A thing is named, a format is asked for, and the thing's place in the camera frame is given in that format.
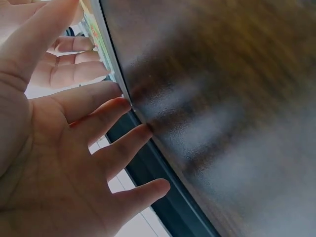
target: hand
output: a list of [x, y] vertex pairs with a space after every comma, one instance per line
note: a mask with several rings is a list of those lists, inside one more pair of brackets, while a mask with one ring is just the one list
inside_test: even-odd
[[[30, 2], [30, 0], [0, 0], [0, 43], [47, 4], [43, 1]], [[82, 19], [80, 6], [77, 7], [76, 17], [73, 18], [73, 21], [78, 22], [79, 19]], [[59, 37], [51, 45], [49, 52], [39, 61], [31, 77], [31, 83], [61, 88], [107, 75], [108, 71], [103, 63], [99, 62], [98, 53], [91, 51], [92, 49], [93, 45], [88, 38]], [[56, 53], [60, 52], [78, 51], [84, 52], [55, 56]]]
[[88, 146], [130, 109], [115, 83], [104, 81], [30, 101], [25, 97], [38, 60], [71, 23], [77, 3], [48, 3], [0, 48], [3, 236], [113, 236], [170, 188], [158, 179], [112, 194], [107, 185], [152, 136], [145, 125], [89, 152]]

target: wooden surface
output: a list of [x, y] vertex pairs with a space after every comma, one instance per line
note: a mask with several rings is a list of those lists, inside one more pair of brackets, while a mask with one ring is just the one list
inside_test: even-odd
[[316, 236], [309, 0], [102, 0], [137, 114], [223, 237]]

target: fingertip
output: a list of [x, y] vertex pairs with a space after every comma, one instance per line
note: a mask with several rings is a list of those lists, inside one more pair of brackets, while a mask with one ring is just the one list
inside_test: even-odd
[[87, 37], [76, 37], [76, 40], [76, 50], [79, 49], [79, 51], [90, 51], [94, 48], [93, 43]]
[[156, 188], [160, 194], [160, 198], [166, 196], [171, 188], [170, 183], [166, 179], [156, 179], [156, 182]]
[[153, 133], [147, 124], [139, 125], [136, 129], [138, 134], [141, 135], [144, 138], [144, 140], [149, 141], [153, 136]]

